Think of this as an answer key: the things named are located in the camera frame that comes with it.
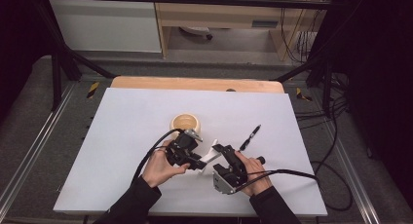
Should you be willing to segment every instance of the hand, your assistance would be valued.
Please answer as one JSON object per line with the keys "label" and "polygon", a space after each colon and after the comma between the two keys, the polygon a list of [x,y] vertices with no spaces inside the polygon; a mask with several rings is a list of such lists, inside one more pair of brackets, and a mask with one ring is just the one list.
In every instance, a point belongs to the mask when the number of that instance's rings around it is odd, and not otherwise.
{"label": "hand", "polygon": [[[170,140],[164,141],[162,146],[168,146]],[[167,160],[166,148],[162,147],[153,152],[143,171],[142,178],[153,188],[165,183],[168,179],[181,173],[185,173],[190,164],[182,165],[179,168],[171,166]]]}
{"label": "hand", "polygon": [[[254,173],[254,172],[260,172],[260,171],[265,170],[264,167],[262,167],[261,162],[259,160],[254,159],[254,158],[248,159],[239,151],[235,151],[235,155],[241,160],[241,162],[244,163],[247,173]],[[260,175],[262,175],[262,173],[249,174],[248,181]],[[251,185],[245,187],[244,189],[242,189],[242,191],[251,197],[252,195],[260,194],[261,192],[270,188],[271,186],[273,186],[273,184],[271,183],[270,178],[263,177],[259,179],[258,181],[255,181]]]}

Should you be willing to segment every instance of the white paper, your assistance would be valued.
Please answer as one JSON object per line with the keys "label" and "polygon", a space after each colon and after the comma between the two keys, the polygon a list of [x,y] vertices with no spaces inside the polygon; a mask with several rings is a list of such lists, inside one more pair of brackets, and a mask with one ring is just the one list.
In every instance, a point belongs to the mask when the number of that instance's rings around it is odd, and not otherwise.
{"label": "white paper", "polygon": [[[107,89],[88,135],[57,199],[54,210],[66,213],[105,211],[128,189],[135,170],[178,114],[201,122],[204,142],[194,150],[205,155],[212,141],[238,149],[261,125],[243,153],[263,156],[265,169],[313,174],[287,94],[176,90]],[[163,196],[153,215],[253,216],[248,196],[222,195],[212,186],[212,166],[227,167],[223,157],[199,174],[187,170],[160,186]],[[300,216],[326,215],[315,180],[289,174],[271,180],[292,211]]]}

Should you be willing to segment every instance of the yellow tape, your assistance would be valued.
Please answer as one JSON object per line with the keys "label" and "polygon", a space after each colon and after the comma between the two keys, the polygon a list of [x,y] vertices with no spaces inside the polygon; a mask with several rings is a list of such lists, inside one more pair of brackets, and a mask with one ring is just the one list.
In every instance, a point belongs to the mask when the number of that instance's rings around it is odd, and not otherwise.
{"label": "yellow tape", "polygon": [[309,97],[309,96],[304,96],[304,95],[302,95],[300,88],[297,88],[297,98],[305,99],[305,100],[307,100],[307,101],[312,101],[312,100],[313,100],[313,99],[312,99],[311,97]]}
{"label": "yellow tape", "polygon": [[99,86],[99,82],[94,82],[91,85],[91,88],[89,89],[88,95],[86,96],[86,98],[90,99],[92,97],[94,97],[94,92],[96,92],[97,87]]}

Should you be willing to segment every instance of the wire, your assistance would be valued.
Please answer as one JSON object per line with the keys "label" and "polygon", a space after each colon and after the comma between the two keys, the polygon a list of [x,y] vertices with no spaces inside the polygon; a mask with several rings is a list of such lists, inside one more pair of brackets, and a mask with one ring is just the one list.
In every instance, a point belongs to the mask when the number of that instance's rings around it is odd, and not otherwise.
{"label": "wire", "polygon": [[349,194],[349,203],[346,206],[344,206],[344,207],[335,207],[333,205],[329,205],[326,202],[324,202],[325,206],[327,206],[328,208],[331,208],[333,210],[336,210],[336,211],[347,211],[347,210],[349,210],[353,205],[354,199],[353,199],[352,189],[350,188],[349,184],[346,182],[346,179],[344,179],[343,176],[341,176],[332,166],[330,166],[329,164],[327,164],[325,162],[310,161],[310,163],[311,164],[319,164],[319,166],[323,165],[326,168],[330,169],[344,183],[344,185],[347,188],[347,191],[349,192],[348,193]]}
{"label": "wire", "polygon": [[[344,111],[346,111],[346,108],[341,109],[340,112],[337,114],[336,118],[340,117],[341,114]],[[332,119],[329,119],[329,120],[326,120],[326,121],[323,121],[323,122],[319,122],[319,123],[316,123],[316,124],[313,124],[313,125],[309,125],[307,127],[302,127],[302,128],[300,128],[300,130],[309,129],[309,128],[312,128],[312,127],[315,127],[315,126],[318,126],[318,125],[321,125],[321,124],[325,124],[325,123],[328,123],[328,122],[331,122],[331,121],[332,121]]]}
{"label": "wire", "polygon": [[139,177],[140,172],[142,171],[143,166],[145,165],[146,161],[148,161],[149,157],[151,157],[152,153],[160,147],[157,147],[159,143],[161,143],[162,140],[164,140],[168,135],[172,134],[175,131],[179,131],[179,132],[183,132],[183,130],[181,129],[173,129],[168,131],[166,134],[164,134],[160,139],[158,139],[158,141],[156,141],[156,143],[154,144],[154,146],[152,146],[151,149],[149,149],[149,151],[146,153],[145,157],[142,159],[142,161],[140,162],[139,166],[136,169],[136,172],[134,173],[133,179],[131,180],[131,183],[134,183],[134,181]]}
{"label": "wire", "polygon": [[[339,103],[335,103],[331,108],[336,108],[337,110],[339,110],[339,114],[342,113],[342,110],[344,109],[344,107],[347,106],[347,101],[342,101]],[[318,118],[318,117],[323,117],[325,116],[325,111],[324,110],[319,110],[319,111],[314,111],[314,112],[297,112],[295,113],[295,118],[297,119],[297,121],[304,121],[304,120],[309,120],[309,119],[314,119],[314,118]]]}
{"label": "wire", "polygon": [[89,216],[85,215],[85,217],[83,218],[83,224],[88,224],[88,220],[89,220]]}
{"label": "wire", "polygon": [[343,82],[338,76],[337,74],[334,75],[334,77],[332,78],[333,81],[338,83],[338,86],[340,87],[340,89],[342,89],[342,91],[346,91],[349,88],[349,76],[346,75],[346,83]]}
{"label": "wire", "polygon": [[283,41],[284,44],[285,44],[285,50],[286,50],[286,52],[287,52],[287,54],[288,54],[288,57],[289,57],[292,61],[301,62],[299,59],[297,59],[297,58],[294,56],[293,52],[291,51],[291,49],[290,49],[289,46],[288,46],[288,43],[286,42],[285,33],[284,33],[284,30],[283,30],[283,21],[284,21],[284,18],[285,18],[285,8],[281,8],[281,10],[282,10],[282,15],[281,15],[282,41]]}
{"label": "wire", "polygon": [[254,179],[251,179],[251,180],[247,181],[247,183],[245,183],[245,184],[241,185],[240,187],[238,187],[238,188],[235,190],[235,192],[232,193],[232,194],[238,193],[238,192],[240,192],[242,189],[244,189],[245,187],[247,187],[247,186],[251,185],[252,183],[260,180],[261,178],[270,176],[271,174],[275,174],[275,173],[287,173],[287,174],[292,174],[292,175],[297,175],[297,176],[312,178],[312,179],[314,179],[314,180],[317,182],[317,184],[319,185],[319,179],[318,179],[316,176],[314,176],[314,175],[312,175],[312,174],[309,174],[309,173],[300,172],[300,171],[295,171],[295,170],[291,170],[291,169],[265,170],[265,171],[258,171],[258,172],[250,173],[250,174],[256,174],[256,173],[264,173],[264,174],[262,174],[262,175],[260,175],[260,176],[258,176],[258,177],[256,177],[256,178],[254,178]]}
{"label": "wire", "polygon": [[340,99],[337,98],[334,100],[333,106],[331,106],[331,115],[332,115],[332,120],[333,120],[333,125],[334,125],[334,137],[333,137],[333,143],[330,146],[330,149],[328,150],[327,154],[325,154],[324,158],[321,160],[321,163],[319,164],[319,166],[316,168],[315,170],[315,174],[317,174],[319,172],[320,167],[324,164],[324,162],[327,160],[327,158],[331,155],[331,152],[334,149],[335,143],[337,141],[337,134],[338,134],[338,128],[337,128],[337,119],[334,115],[335,113],[335,102]]}

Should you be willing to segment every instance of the black sleeve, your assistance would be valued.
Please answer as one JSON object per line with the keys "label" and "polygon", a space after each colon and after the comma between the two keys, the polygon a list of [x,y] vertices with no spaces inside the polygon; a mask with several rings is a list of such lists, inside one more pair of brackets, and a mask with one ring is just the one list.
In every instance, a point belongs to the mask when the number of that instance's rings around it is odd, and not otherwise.
{"label": "black sleeve", "polygon": [[94,224],[143,224],[146,221],[149,209],[161,197],[158,187],[151,188],[140,176],[131,185],[128,191]]}
{"label": "black sleeve", "polygon": [[249,201],[263,224],[300,223],[274,186]]}

